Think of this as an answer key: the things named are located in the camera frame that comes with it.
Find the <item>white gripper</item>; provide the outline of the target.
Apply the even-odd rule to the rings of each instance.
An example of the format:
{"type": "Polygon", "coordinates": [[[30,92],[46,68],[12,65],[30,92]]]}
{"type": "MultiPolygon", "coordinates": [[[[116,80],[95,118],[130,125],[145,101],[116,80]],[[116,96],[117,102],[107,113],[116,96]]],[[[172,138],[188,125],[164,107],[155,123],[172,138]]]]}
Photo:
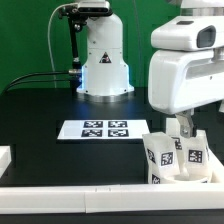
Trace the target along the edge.
{"type": "Polygon", "coordinates": [[[213,50],[158,50],[150,61],[148,97],[155,110],[177,113],[182,137],[195,137],[189,109],[222,100],[219,112],[224,113],[224,60],[215,60],[213,50]]]}

